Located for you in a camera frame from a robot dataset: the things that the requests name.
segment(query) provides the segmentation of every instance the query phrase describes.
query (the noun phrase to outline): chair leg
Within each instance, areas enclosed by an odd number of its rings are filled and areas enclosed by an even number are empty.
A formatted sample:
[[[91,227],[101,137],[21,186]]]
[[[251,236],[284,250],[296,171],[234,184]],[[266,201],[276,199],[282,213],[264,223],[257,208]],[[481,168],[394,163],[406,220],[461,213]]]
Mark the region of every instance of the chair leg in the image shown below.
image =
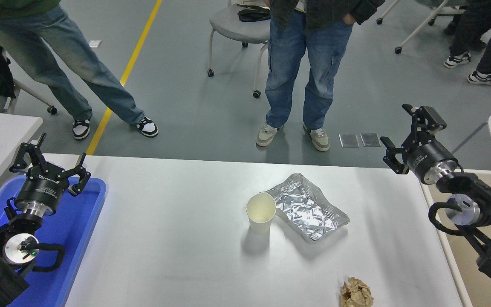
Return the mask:
[[[213,70],[211,69],[211,60],[212,60],[212,51],[213,51],[213,33],[215,33],[215,29],[212,28],[212,32],[210,34],[210,50],[208,51],[208,77],[213,76]]]
[[[22,84],[22,82],[19,82],[18,80],[14,79],[14,85],[15,85],[15,89],[18,88],[18,91],[20,91],[20,90],[25,91],[26,93],[28,93],[28,94],[32,95],[33,97],[37,98],[37,100],[39,100],[42,103],[48,105],[49,107],[46,110],[47,112],[51,113],[52,115],[56,114],[57,109],[54,107],[54,105],[52,105],[51,103],[49,103],[48,101],[46,101],[46,99],[44,99],[43,97],[39,96],[39,94],[37,94],[35,91],[33,91],[32,89],[30,89],[29,87],[27,87],[24,84]]]
[[[20,86],[14,86],[14,98],[11,98],[9,101],[8,107],[5,109],[5,113],[14,114],[14,108],[16,107],[16,101],[18,101],[18,96],[20,95]]]
[[[475,136],[475,134],[477,134],[477,132],[479,132],[484,126],[486,126],[486,124],[488,123],[488,121],[485,121],[483,122],[478,128],[476,128],[473,132],[471,132],[471,134],[469,134],[468,137],[466,137],[463,142],[461,142],[458,147],[456,147],[456,149],[452,150],[451,154],[455,154],[456,151],[458,151],[458,149],[462,148],[462,146],[464,146],[473,136]]]
[[[257,83],[259,82],[259,72],[261,70],[261,58],[263,57],[263,53],[269,47],[267,42],[261,47],[261,51],[259,52],[259,58],[257,59],[257,67],[255,68],[255,78],[253,80],[253,97],[259,98],[261,97],[261,91],[257,90]]]
[[[401,49],[403,49],[403,47],[411,40],[413,39],[413,37],[415,37],[428,23],[431,22],[432,19],[434,19],[435,17],[437,17],[437,15],[439,14],[439,12],[446,6],[446,4],[448,3],[449,0],[444,0],[441,5],[439,5],[436,9],[433,10],[433,12],[431,13],[431,15],[429,15],[429,17],[427,17],[427,19],[425,19],[415,30],[413,33],[411,33],[407,39],[405,39],[403,41],[403,43],[401,43],[401,45],[397,46],[395,48],[395,53],[396,54],[400,54],[401,53]]]
[[[386,17],[387,14],[390,13],[390,11],[397,5],[397,3],[401,1],[401,0],[395,0],[389,8],[387,8],[387,10],[382,14],[382,16],[380,16],[380,18],[376,19],[376,23],[381,25],[382,24],[382,20],[384,19],[384,17]]]

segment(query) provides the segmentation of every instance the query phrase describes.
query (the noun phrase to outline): paper cup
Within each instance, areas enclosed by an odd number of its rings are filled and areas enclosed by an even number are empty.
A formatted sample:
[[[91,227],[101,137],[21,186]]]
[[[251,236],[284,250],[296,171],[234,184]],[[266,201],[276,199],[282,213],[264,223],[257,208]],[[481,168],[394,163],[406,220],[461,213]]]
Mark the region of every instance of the paper cup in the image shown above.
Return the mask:
[[[276,202],[268,193],[260,193],[247,203],[245,208],[249,218],[249,227],[257,235],[264,235],[270,230],[272,218],[276,213]]]

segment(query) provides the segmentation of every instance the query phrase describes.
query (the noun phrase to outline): gray floor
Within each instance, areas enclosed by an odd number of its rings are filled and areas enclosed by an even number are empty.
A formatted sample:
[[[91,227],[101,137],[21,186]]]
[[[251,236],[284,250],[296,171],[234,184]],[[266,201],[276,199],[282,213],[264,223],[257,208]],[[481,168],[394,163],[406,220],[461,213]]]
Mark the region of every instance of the gray floor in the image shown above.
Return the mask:
[[[451,37],[442,34],[450,21],[440,16],[403,49],[393,52],[429,14],[413,1],[403,1],[376,25],[375,19],[390,5],[388,0],[363,25],[355,26],[347,53],[335,79],[335,102],[325,123],[332,146],[318,152],[301,126],[308,61],[303,61],[294,91],[294,110],[289,122],[266,147],[255,145],[268,103],[251,96],[254,63],[260,45],[241,44],[214,36],[214,78],[207,78],[206,63],[210,15],[224,8],[226,0],[164,0],[131,71],[125,88],[160,128],[148,139],[113,114],[95,151],[96,155],[200,159],[350,167],[387,167],[384,148],[343,148],[341,133],[377,133],[401,144],[410,132],[410,117],[401,104],[431,105],[448,123],[437,138],[449,150],[455,148],[491,115],[491,87],[466,82],[481,56],[454,70],[442,66]],[[62,7],[79,25],[87,40],[102,40],[95,49],[99,58],[120,78],[142,33],[155,0],[115,2],[62,0]],[[261,66],[261,89],[267,76],[267,54]],[[105,105],[72,74],[62,68],[94,109],[93,131]],[[18,80],[58,107],[51,116],[46,107],[22,93],[15,114],[43,118],[41,131],[48,137],[43,152],[78,154],[86,151],[93,133],[77,142],[71,134],[72,118],[46,86],[31,80],[12,64]],[[491,170],[491,139],[484,128],[456,153],[465,168]]]

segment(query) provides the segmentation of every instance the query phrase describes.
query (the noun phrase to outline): green sweatshirt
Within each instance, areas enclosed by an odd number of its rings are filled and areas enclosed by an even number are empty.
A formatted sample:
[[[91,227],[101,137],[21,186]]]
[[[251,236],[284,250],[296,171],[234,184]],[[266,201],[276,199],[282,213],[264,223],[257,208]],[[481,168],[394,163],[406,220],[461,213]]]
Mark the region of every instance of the green sweatshirt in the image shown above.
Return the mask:
[[[0,0],[0,19],[41,14],[59,3],[60,0]]]

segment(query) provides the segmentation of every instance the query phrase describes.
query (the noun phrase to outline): person's hand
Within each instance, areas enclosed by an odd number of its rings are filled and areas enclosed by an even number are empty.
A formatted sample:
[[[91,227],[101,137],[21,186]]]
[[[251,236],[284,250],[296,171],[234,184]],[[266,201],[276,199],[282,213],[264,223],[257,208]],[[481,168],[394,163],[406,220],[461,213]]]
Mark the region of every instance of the person's hand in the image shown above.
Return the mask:
[[[355,18],[353,18],[352,15],[350,15],[349,13],[346,14],[342,20],[344,20],[344,23],[346,23],[347,25],[351,26],[355,23]]]

